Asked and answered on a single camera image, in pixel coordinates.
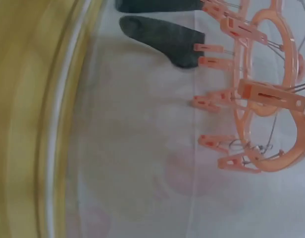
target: clip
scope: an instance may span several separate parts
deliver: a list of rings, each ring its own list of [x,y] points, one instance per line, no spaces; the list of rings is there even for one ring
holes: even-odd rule
[[[251,174],[259,174],[261,170],[247,168],[243,164],[244,156],[255,156],[258,152],[256,150],[245,150],[243,153],[227,156],[218,159],[217,166],[222,170],[239,171]]]
[[[195,51],[224,53],[224,47],[220,45],[194,44]]]
[[[235,140],[236,137],[233,135],[201,135],[198,139],[199,145],[210,148],[217,152],[228,154],[229,150],[222,147],[223,142],[229,142]]]
[[[268,45],[268,37],[266,34],[258,31],[254,26],[245,24],[244,22],[226,17],[220,21],[220,28],[222,32],[230,37],[238,40],[239,38],[249,38],[263,45]]]
[[[305,111],[305,97],[275,88],[273,86],[263,85],[251,80],[241,79],[238,87],[238,94],[243,99],[272,105],[279,108],[286,108],[293,111]]]
[[[231,59],[199,57],[199,66],[220,69],[231,72],[233,70],[233,61]]]
[[[207,96],[195,96],[192,102],[193,106],[210,113],[219,113],[221,108],[215,105]]]

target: yellow curtain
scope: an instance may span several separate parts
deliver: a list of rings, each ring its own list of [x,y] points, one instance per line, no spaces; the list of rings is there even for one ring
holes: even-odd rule
[[[71,113],[102,0],[91,0],[63,95],[54,170],[55,237],[65,237],[64,186]],[[0,0],[0,238],[48,237],[48,125],[67,46],[85,0]]]

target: sock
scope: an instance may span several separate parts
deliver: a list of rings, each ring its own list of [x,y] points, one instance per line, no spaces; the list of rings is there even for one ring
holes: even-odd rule
[[[126,13],[201,10],[200,0],[115,0],[118,11]]]
[[[165,54],[180,68],[198,66],[203,52],[194,51],[194,44],[204,44],[205,34],[167,21],[142,16],[124,16],[119,25],[124,34]]]

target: pink clothespin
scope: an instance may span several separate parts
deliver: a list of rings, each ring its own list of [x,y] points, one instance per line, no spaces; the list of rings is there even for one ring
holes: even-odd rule
[[[225,18],[229,11],[227,6],[217,1],[206,1],[202,10],[213,17],[218,22]]]
[[[204,12],[212,16],[215,20],[220,22],[223,18],[229,16],[235,19],[242,19],[241,16],[228,9],[224,1],[220,0],[205,0],[202,8]]]
[[[224,53],[224,47],[220,45],[194,44],[195,51]]]
[[[246,107],[238,105],[235,101],[234,92],[236,88],[229,88],[221,91],[210,92],[206,96],[195,96],[193,105],[196,108],[206,110],[211,113],[218,113],[221,107],[225,105],[240,110],[246,110]]]
[[[233,61],[231,59],[199,57],[199,66],[220,69],[231,72],[233,70]]]
[[[215,105],[207,96],[195,96],[192,102],[193,106],[210,113],[219,113],[221,108]]]
[[[286,108],[293,111],[305,111],[305,97],[275,88],[269,85],[263,85],[251,80],[241,79],[238,87],[238,94],[243,99],[272,105],[279,108]]]
[[[239,38],[249,38],[263,45],[268,45],[268,37],[266,34],[240,20],[226,17],[220,21],[220,28],[224,33],[236,40]]]
[[[259,154],[260,153],[256,150],[246,149],[243,153],[218,159],[217,166],[219,167],[219,169],[222,169],[222,170],[230,170],[230,171],[246,172],[246,173],[251,173],[251,174],[259,174],[259,173],[261,173],[261,170],[247,168],[243,164],[243,157],[244,156],[255,156],[255,155],[258,156]]]
[[[217,152],[228,154],[229,150],[224,148],[222,144],[231,142],[235,139],[236,137],[233,135],[201,135],[198,139],[198,143],[199,145],[210,148]]]

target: pink plastic hanger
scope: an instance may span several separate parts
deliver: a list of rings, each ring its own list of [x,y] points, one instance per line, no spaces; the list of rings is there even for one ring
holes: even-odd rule
[[[243,0],[241,1],[241,4],[247,4],[245,11],[239,11],[239,15],[245,19],[249,2]],[[247,41],[247,44],[244,44],[244,42],[235,38],[236,40],[234,42],[234,54],[232,59],[233,69],[230,71],[233,76],[233,89],[238,88],[238,93],[236,93],[236,90],[231,91],[232,94],[230,98],[236,99],[237,97],[241,97],[248,100],[248,105],[241,109],[243,111],[241,114],[239,114],[240,108],[235,107],[235,102],[230,104],[230,106],[234,108],[238,140],[243,147],[243,152],[219,159],[218,167],[220,169],[254,174],[260,173],[261,171],[276,172],[294,165],[301,159],[305,158],[305,97],[295,94],[296,92],[305,89],[305,84],[295,86],[295,83],[299,81],[298,77],[303,78],[305,76],[305,61],[302,55],[298,56],[298,50],[293,34],[288,24],[281,16],[282,6],[282,0],[272,0],[270,7],[259,11],[250,23],[252,27],[251,29],[255,29],[263,20],[269,19],[273,21],[278,28],[283,39],[283,44],[280,45],[268,41],[268,46],[277,47],[278,50],[282,51],[285,55],[285,76],[282,85],[270,85],[253,81],[251,79],[251,57],[253,42],[257,40],[251,36],[244,35],[243,37]],[[242,47],[244,48],[242,68],[245,68],[246,70],[243,72],[244,79],[240,80]],[[207,94],[207,96],[205,96],[207,100],[210,99],[210,95],[211,94]],[[252,145],[250,138],[250,124],[252,117],[254,114],[261,117],[275,114],[274,128],[278,115],[277,112],[283,108],[289,109],[296,123],[296,143],[287,153],[280,150],[276,155],[266,157],[265,152],[270,145],[273,131],[271,132],[267,146]],[[204,135],[203,138],[213,138],[213,135],[211,136],[209,137]],[[214,141],[207,141],[204,143],[204,141],[199,139],[199,144],[217,150],[218,145],[221,146],[224,143],[228,143],[229,139],[231,140],[230,143],[233,143],[232,137],[220,135],[215,138],[215,143]],[[229,151],[225,148],[224,153],[227,154],[228,152]],[[256,169],[249,168],[248,165],[250,164],[255,166]]]

